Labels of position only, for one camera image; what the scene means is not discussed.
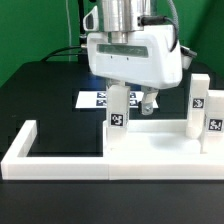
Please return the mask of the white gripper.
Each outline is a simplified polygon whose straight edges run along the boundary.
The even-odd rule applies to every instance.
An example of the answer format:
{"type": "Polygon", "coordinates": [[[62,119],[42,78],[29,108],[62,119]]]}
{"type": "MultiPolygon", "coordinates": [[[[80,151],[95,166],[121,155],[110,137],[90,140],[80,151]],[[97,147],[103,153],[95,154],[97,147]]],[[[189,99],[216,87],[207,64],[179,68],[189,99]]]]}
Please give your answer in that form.
{"type": "Polygon", "coordinates": [[[153,15],[145,5],[97,5],[84,17],[91,72],[106,79],[106,90],[126,83],[141,85],[138,111],[153,113],[160,89],[182,80],[197,53],[179,42],[178,23],[153,15]]]}

